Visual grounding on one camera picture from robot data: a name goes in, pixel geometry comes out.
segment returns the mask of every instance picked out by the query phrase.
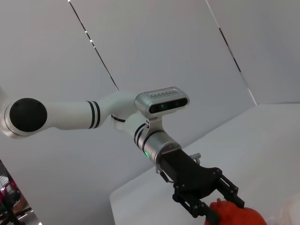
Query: white backdrop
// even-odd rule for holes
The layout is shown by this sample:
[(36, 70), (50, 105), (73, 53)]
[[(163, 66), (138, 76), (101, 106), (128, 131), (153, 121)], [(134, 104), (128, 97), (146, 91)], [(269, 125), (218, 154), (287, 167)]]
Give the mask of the white backdrop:
[[(121, 90), (175, 85), (190, 96), (164, 121), (183, 146), (253, 105), (204, 2), (73, 5)], [(0, 21), (0, 86), (9, 98), (97, 100), (115, 91), (67, 0), (3, 0)], [(1, 160), (44, 225), (113, 224), (109, 194), (151, 166), (109, 122), (0, 142)]]
[(300, 1), (209, 3), (257, 103), (299, 103)]

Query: red object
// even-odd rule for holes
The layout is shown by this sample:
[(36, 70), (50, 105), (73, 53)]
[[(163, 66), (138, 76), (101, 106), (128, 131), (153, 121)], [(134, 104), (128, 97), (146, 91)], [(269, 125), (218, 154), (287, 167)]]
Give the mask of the red object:
[(257, 211), (250, 208), (240, 209), (232, 202), (218, 199), (210, 204), (210, 208), (220, 217), (218, 225), (267, 225)]

